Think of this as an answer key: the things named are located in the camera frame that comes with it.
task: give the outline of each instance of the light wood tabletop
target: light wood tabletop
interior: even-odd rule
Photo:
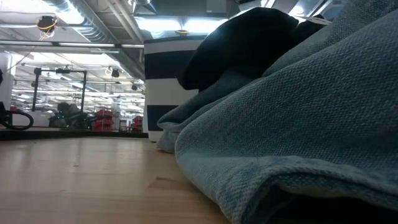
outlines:
[[[1,223],[228,223],[147,139],[0,142]]]

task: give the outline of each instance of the folded blue cloth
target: folded blue cloth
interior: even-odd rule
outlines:
[[[398,211],[397,9],[348,1],[262,78],[209,88],[216,97],[198,95],[159,121],[180,131],[181,170],[231,222],[264,223],[298,195]]]

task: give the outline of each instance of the industrial ceiling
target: industrial ceiling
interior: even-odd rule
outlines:
[[[101,45],[49,47],[0,42],[15,64],[13,105],[28,110],[32,103],[35,67],[88,71],[85,111],[97,106],[118,105],[123,116],[142,114],[145,98],[143,43],[145,40],[178,35],[208,34],[239,11],[262,6],[292,16],[323,14],[333,20],[344,0],[0,0],[0,39],[24,41],[79,42],[87,44],[130,44],[119,49]],[[51,35],[36,22],[42,16],[57,18]],[[113,70],[119,77],[111,76]],[[59,102],[76,103],[83,75],[43,73],[38,105],[55,111]]]

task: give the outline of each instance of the ductwork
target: ductwork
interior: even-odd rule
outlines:
[[[43,0],[50,7],[56,8],[58,12],[70,12],[74,7],[85,21],[80,24],[89,26],[84,28],[74,28],[77,32],[87,38],[90,42],[94,43],[116,43],[117,38],[109,31],[109,29],[102,23],[95,12],[82,0]],[[119,54],[108,54],[111,58],[120,62],[125,71],[134,78],[145,80],[144,71],[139,63],[131,58],[125,51],[121,50]]]

